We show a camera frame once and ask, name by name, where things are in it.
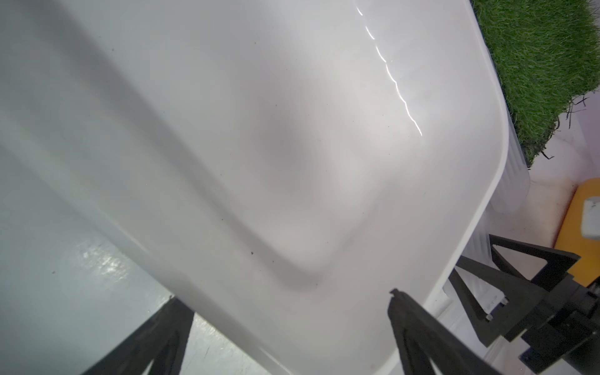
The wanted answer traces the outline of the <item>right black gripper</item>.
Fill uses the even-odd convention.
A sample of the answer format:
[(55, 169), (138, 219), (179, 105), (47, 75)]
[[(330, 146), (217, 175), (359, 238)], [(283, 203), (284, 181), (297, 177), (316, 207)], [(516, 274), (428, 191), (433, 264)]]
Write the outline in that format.
[[(521, 335), (529, 349), (520, 361), (535, 374), (561, 359), (581, 374), (598, 374), (599, 279), (584, 287), (568, 273), (581, 257), (494, 234), (488, 240), (500, 270), (462, 256), (448, 278), (481, 344), (509, 334), (550, 292), (543, 306), (551, 315)], [(458, 270), (491, 286), (483, 300)]]

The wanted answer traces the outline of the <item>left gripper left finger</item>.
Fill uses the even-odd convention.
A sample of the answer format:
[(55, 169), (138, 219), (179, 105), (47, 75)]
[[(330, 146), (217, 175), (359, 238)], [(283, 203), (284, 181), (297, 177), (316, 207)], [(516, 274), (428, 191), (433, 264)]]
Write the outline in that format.
[(86, 374), (179, 374), (195, 312), (171, 298)]

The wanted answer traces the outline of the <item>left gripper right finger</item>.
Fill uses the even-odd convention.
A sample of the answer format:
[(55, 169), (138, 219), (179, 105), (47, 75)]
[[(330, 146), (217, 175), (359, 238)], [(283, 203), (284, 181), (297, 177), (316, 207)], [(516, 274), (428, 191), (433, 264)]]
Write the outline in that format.
[(387, 315), (405, 374), (497, 374), (405, 292), (391, 291)]

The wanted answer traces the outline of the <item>yellow plastic storage box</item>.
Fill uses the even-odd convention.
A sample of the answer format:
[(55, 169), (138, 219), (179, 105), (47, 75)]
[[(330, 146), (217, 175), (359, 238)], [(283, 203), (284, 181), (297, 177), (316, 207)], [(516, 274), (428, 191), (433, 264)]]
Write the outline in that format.
[(569, 273), (584, 287), (589, 286), (599, 277), (599, 241), (586, 239), (581, 234), (584, 201), (596, 196), (599, 196), (598, 178), (589, 179), (578, 186), (555, 243), (555, 249), (581, 257), (569, 269)]

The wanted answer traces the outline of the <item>white plastic storage box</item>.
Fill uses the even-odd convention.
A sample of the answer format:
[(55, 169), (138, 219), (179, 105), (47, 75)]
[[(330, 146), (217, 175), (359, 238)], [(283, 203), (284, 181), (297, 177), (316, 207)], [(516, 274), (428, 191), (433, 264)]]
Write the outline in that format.
[(4, 1), (1, 144), (267, 370), (388, 374), (509, 129), (468, 1)]

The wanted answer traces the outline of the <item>clear pencil case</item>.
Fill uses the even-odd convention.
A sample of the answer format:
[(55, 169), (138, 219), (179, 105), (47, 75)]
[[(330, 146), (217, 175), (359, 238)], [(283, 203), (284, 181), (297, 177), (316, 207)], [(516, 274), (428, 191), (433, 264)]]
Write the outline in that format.
[(505, 169), (487, 205), (488, 210), (502, 214), (517, 212), (524, 204), (531, 186), (528, 165), (509, 112), (508, 129), (509, 148)]

